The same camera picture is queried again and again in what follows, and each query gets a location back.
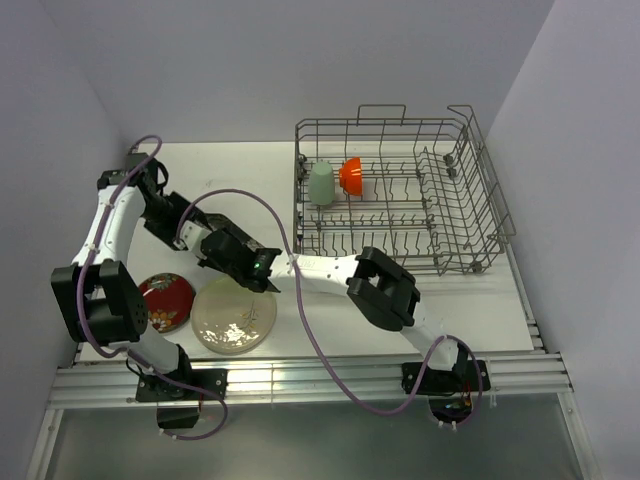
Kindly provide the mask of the cream green round plate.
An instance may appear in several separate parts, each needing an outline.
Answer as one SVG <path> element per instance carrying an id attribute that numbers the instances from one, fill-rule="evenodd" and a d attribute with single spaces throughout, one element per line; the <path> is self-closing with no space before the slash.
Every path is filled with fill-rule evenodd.
<path id="1" fill-rule="evenodd" d="M 190 317 L 205 348 L 220 355 L 240 355 L 255 349 L 271 332 L 277 318 L 276 297 L 252 292 L 224 276 L 198 291 Z"/>

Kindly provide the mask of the red floral small plate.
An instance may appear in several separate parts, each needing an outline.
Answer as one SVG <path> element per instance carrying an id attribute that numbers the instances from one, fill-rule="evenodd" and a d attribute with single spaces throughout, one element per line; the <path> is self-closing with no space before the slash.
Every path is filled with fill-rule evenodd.
<path id="1" fill-rule="evenodd" d="M 181 328 L 190 317 L 195 290 L 182 276 L 158 273 L 138 285 L 147 308 L 149 323 L 160 334 Z"/>

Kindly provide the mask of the green cup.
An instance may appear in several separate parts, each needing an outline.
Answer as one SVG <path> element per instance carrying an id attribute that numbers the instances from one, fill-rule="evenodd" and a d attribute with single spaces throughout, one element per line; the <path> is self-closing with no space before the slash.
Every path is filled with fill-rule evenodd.
<path id="1" fill-rule="evenodd" d="M 309 175 L 308 195 L 312 204 L 326 206 L 334 201 L 334 170 L 327 162 L 317 162 Z"/>

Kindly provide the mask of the orange bowl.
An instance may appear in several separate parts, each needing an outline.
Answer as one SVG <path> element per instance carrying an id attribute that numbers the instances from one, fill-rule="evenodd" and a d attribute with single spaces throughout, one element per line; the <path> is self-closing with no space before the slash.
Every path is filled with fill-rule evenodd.
<path id="1" fill-rule="evenodd" d="M 351 196 L 363 194 L 362 164 L 359 157 L 348 159 L 339 170 L 339 185 Z"/>

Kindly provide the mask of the black square floral plate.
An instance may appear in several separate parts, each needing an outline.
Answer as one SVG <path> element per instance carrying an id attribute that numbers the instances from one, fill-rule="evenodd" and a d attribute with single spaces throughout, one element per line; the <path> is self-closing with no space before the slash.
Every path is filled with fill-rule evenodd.
<path id="1" fill-rule="evenodd" d="M 271 282 L 272 265 L 283 253 L 253 239 L 223 214 L 194 209 L 180 228 L 181 244 L 198 259 L 198 265 L 224 273 L 255 293 L 280 290 Z"/>

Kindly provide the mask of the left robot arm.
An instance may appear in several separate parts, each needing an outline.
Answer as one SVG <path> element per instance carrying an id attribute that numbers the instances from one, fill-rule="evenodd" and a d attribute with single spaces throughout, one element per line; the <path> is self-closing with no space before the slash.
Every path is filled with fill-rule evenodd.
<path id="1" fill-rule="evenodd" d="M 98 207 L 71 264 L 51 274 L 51 286 L 71 338 L 104 358 L 123 354 L 136 364 L 142 387 L 157 400 L 181 400 L 195 386 L 185 350 L 155 331 L 142 293 L 126 268 L 136 225 L 173 246 L 187 201 L 165 195 L 166 167 L 130 153 L 120 170 L 97 181 Z"/>

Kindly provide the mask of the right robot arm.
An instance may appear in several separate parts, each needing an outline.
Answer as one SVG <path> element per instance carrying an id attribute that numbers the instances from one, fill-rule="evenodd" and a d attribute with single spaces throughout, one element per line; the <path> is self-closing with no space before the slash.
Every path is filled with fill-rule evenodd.
<path id="1" fill-rule="evenodd" d="M 427 313 L 416 279 L 376 247 L 358 255 L 296 255 L 266 248 L 234 225 L 202 227 L 186 221 L 174 246 L 254 293 L 304 290 L 346 297 L 374 327 L 398 332 L 427 359 L 435 383 L 452 390 L 468 374 L 467 353 Z"/>

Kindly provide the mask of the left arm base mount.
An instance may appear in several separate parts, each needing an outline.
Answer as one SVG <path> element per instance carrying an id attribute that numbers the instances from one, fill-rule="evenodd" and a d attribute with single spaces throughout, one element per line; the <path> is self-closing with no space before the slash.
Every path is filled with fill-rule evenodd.
<path id="1" fill-rule="evenodd" d="M 220 399 L 226 395 L 226 369 L 195 370 L 186 381 L 194 389 L 176 386 L 153 375 L 142 375 L 135 401 L 156 405 L 156 421 L 161 429 L 181 431 L 193 428 L 200 420 L 203 402 L 211 400 L 203 390 Z"/>

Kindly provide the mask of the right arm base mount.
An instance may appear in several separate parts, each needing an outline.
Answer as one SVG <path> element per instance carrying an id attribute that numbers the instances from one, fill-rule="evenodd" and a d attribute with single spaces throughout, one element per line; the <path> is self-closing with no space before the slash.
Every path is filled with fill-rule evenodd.
<path id="1" fill-rule="evenodd" d="M 438 423 L 458 426 L 473 411 L 474 395 L 486 394 L 491 381 L 484 361 L 478 361 L 477 376 L 472 360 L 463 360 L 451 371 L 426 369 L 417 394 L 428 396 L 431 414 Z"/>

